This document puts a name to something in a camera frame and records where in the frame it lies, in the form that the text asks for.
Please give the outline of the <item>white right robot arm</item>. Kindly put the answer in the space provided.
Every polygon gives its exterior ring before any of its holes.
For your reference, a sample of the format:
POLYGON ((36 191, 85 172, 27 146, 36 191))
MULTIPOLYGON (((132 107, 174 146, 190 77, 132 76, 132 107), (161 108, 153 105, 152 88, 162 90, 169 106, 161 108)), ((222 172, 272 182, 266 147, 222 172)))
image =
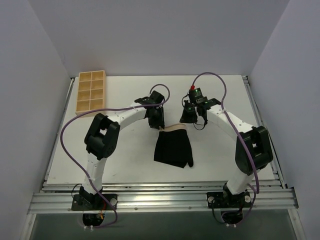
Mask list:
POLYGON ((240 194, 244 193, 252 180, 255 180, 255 193, 260 193, 258 173, 273 160, 269 132, 263 126, 253 126, 246 123, 230 111, 215 98, 200 104, 189 100, 181 101, 183 107, 180 122, 197 124, 198 117, 215 124, 235 141, 236 170, 226 183, 226 191, 222 193, 223 203, 234 206, 240 201, 240 194))

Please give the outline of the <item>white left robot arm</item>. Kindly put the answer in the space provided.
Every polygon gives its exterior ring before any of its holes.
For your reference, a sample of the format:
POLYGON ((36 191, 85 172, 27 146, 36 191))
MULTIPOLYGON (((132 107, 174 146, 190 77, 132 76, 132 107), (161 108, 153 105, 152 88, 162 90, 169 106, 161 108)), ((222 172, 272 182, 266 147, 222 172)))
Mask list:
POLYGON ((79 195, 83 204, 90 210, 100 206, 102 178, 107 158, 116 150, 119 133, 136 121, 148 119, 149 126, 160 129, 165 126, 164 109, 158 104, 164 101, 163 96, 146 96, 138 98, 129 110, 116 111, 111 115, 98 113, 85 136, 84 143, 88 152, 86 175, 79 195))

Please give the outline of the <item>black underwear with beige waistband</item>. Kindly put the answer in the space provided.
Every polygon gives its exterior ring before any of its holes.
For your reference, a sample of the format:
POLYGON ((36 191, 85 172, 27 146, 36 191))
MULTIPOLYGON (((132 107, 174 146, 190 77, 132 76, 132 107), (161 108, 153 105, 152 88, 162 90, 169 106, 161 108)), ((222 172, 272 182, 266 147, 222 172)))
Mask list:
POLYGON ((177 123, 159 130, 153 160, 158 163, 184 168, 194 166, 187 126, 177 123))

